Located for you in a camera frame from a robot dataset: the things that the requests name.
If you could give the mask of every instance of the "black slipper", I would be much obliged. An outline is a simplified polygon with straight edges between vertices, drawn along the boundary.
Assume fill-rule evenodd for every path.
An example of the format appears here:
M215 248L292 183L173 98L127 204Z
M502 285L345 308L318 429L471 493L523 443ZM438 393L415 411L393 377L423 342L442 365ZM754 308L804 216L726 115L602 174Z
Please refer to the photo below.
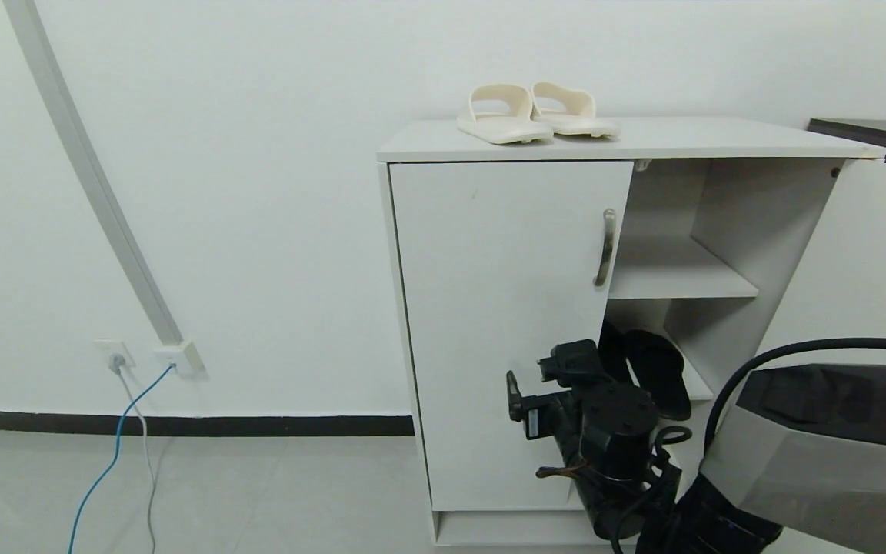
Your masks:
M601 355L601 365L608 375L616 381L634 385L625 361L625 336L606 319L604 326L601 327L601 340L597 343L597 352Z
M689 419L692 404L682 381L685 358L675 344L664 336L631 330L625 333L625 353L641 387L651 394L658 414L674 421Z

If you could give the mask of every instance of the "wall socket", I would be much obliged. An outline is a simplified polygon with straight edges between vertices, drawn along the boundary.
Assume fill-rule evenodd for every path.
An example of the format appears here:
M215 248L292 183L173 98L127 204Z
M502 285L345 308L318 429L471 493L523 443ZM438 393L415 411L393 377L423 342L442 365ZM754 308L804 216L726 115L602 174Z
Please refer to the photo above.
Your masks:
M112 361L113 354L121 354L122 358L125 358L125 362L122 364L123 368L135 367L135 361L133 360L132 355L129 354L129 349L125 347L125 343L122 341L112 338L95 338L94 344L95 350L98 350L98 353L101 353L102 355L102 360L105 362L105 368L111 369L109 363Z
M155 351L155 358L164 366L176 364L177 375L198 376L204 375L207 369L204 362L197 354L197 347L190 340L185 340L177 346L163 346Z

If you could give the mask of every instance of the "cabinet door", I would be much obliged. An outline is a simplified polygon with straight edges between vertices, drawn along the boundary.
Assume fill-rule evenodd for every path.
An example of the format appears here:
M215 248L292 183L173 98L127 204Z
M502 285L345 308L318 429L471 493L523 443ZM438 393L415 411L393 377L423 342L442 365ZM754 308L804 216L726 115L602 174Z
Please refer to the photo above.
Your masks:
M850 161L785 290L760 352L802 340L886 337L886 164ZM788 364L886 364L886 351L790 355Z
M619 235L630 162L391 165L398 254L433 509L570 509L553 438L508 418L504 375L524 394L535 361L600 334L608 281L594 284L604 211Z

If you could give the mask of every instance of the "blue cable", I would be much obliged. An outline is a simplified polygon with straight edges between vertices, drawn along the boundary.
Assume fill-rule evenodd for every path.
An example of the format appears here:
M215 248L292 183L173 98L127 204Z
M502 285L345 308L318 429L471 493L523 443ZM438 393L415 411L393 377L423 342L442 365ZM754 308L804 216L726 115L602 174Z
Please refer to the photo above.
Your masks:
M67 547L67 554L74 554L74 537L77 536L77 525L81 520L81 512L84 512L84 505L88 504L88 498L91 498L91 493L95 491L95 488L98 487L98 484L101 484L101 481L105 479L108 475L108 471L112 470L112 467L115 466L115 463L118 462L118 453L122 446L122 425L125 423L125 417L129 415L132 407L136 405L138 400L141 400L145 393L150 392L152 387L159 385L159 382L162 381L162 378L169 373L169 369L173 369L176 367L176 364L170 364L166 371L162 372L152 385L149 385L147 389L143 390L138 396L135 397L135 400L129 404L129 407L125 408L125 411L122 413L122 417L118 418L118 426L115 427L115 456L112 457L112 463L108 464L108 467L105 467L105 471L102 471L102 474L98 477L98 480L95 480L95 484L92 484L91 488L88 489L88 494L84 495L84 500L81 501L80 507L77 508L77 515L74 516L74 527L71 529L71 542Z

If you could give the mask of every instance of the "cabinet handle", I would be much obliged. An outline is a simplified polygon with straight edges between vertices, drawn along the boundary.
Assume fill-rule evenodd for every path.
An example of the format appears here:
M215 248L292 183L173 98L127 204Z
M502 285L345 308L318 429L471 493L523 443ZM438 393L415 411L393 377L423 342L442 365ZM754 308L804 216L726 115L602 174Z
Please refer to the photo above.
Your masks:
M604 286L608 280L612 253L615 253L615 211L608 208L604 210L604 251L601 252L601 268L594 277L595 287Z

